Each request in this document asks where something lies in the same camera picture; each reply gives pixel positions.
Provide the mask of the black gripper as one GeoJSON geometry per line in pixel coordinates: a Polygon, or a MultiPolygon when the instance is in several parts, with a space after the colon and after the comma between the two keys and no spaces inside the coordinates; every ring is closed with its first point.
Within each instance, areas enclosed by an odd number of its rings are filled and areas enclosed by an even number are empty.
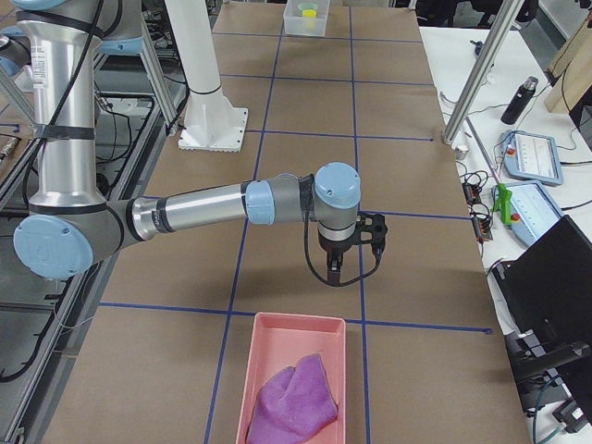
{"type": "Polygon", "coordinates": [[[339,284],[341,267],[343,265],[343,256],[353,246],[353,241],[320,240],[319,244],[326,253],[327,283],[339,284]]]}

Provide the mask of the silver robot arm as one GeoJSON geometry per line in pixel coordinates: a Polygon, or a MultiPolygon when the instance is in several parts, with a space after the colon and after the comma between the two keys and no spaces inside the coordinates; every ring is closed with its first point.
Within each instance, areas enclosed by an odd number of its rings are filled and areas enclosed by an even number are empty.
{"type": "Polygon", "coordinates": [[[162,198],[108,201],[96,184],[93,55],[153,52],[138,1],[19,1],[30,43],[34,97],[32,159],[38,190],[13,243],[44,278],[66,279],[136,242],[239,218],[254,224],[315,222],[327,254],[325,282],[340,285],[342,257],[361,243],[356,170],[322,166],[162,198]]]}

